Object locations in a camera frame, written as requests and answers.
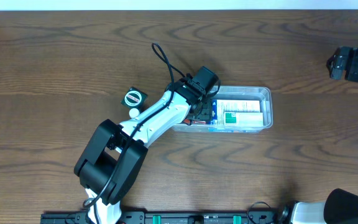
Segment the blue fever patch box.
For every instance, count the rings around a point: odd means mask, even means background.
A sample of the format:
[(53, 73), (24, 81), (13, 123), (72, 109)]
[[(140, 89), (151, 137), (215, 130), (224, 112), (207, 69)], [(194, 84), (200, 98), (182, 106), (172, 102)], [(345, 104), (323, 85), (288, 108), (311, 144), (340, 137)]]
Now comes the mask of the blue fever patch box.
[(213, 118), (209, 123), (209, 130), (225, 133), (244, 133), (252, 128), (257, 127), (237, 127), (225, 126), (224, 114), (225, 112), (255, 112), (262, 113), (260, 110), (260, 103), (257, 100), (212, 100)]

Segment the white green medicine box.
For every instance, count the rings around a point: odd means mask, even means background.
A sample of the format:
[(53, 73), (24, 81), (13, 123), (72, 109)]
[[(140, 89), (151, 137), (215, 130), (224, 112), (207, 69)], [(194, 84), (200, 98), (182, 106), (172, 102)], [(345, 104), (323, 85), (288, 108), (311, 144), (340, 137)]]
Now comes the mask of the white green medicine box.
[(263, 114), (255, 112), (225, 112), (225, 126), (257, 127), (263, 126)]

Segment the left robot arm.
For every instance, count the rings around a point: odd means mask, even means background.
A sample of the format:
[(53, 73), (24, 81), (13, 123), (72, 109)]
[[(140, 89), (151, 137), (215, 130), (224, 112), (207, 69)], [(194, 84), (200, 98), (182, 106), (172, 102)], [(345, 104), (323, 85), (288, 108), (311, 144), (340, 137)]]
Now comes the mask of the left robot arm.
[(116, 223), (113, 210), (133, 186), (149, 146), (213, 96), (212, 77), (185, 77), (167, 86), (161, 99), (141, 114), (119, 124), (107, 119), (94, 131), (74, 173), (88, 193), (85, 209), (93, 223)]

